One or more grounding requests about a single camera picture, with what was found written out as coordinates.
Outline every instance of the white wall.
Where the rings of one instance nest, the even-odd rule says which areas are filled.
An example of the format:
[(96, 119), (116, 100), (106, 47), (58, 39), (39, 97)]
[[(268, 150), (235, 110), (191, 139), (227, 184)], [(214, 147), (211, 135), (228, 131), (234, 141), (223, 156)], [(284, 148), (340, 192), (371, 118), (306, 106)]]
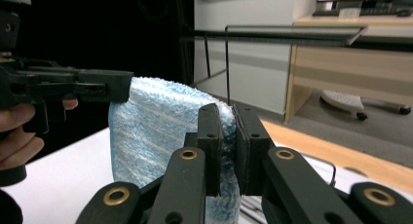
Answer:
[[(194, 0), (195, 28), (224, 30), (234, 24), (292, 25), (309, 15), (316, 0)], [(209, 42), (211, 73), (225, 68), (225, 44)], [(229, 43), (231, 98), (279, 114), (284, 113), (289, 45)], [(203, 41), (195, 44), (195, 81), (207, 76)], [(226, 96), (222, 74), (198, 85), (204, 92)]]

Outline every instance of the blue towel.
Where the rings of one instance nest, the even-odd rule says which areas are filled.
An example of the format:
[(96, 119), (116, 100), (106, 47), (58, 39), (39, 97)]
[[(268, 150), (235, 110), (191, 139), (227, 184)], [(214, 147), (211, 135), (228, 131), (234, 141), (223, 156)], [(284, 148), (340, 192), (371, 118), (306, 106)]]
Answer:
[(143, 187), (166, 171), (185, 133), (197, 132), (198, 110), (216, 103), (223, 129), (221, 196), (206, 198), (206, 223), (238, 223), (240, 191), (234, 174), (232, 108), (207, 93), (159, 78), (132, 78), (130, 98), (111, 103), (109, 128), (113, 176)]

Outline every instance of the light gray floor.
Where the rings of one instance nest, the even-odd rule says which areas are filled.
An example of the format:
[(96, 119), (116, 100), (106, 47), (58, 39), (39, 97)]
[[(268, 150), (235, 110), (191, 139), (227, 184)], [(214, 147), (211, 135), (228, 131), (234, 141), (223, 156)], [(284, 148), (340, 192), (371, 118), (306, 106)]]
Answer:
[(413, 168), (413, 113), (399, 115), (396, 106), (364, 99), (368, 118), (361, 122), (319, 96), (319, 91), (314, 91), (287, 124), (275, 115), (258, 114), (287, 128)]

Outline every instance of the black backdrop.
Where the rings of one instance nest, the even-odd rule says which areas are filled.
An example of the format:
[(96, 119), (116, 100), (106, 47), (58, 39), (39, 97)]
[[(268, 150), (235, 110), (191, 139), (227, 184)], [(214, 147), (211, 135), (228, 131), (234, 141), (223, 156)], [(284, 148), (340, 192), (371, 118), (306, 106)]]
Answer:
[[(128, 70), (185, 83), (179, 60), (175, 0), (32, 0), (19, 13), (15, 55), (63, 66)], [(193, 25), (193, 0), (184, 0)], [(81, 102), (64, 123), (39, 135), (45, 148), (33, 160), (108, 126), (109, 103)]]

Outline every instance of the human hand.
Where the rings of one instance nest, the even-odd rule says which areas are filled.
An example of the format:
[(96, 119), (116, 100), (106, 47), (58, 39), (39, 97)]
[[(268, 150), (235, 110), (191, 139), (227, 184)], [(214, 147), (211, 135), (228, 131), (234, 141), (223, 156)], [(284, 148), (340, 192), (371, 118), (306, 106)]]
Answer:
[[(62, 104), (67, 110), (74, 109), (78, 100), (64, 100)], [(35, 109), (30, 104), (0, 110), (0, 132), (11, 131), (0, 139), (0, 170), (24, 165), (43, 148), (43, 139), (22, 129), (22, 125), (30, 121), (34, 114)]]

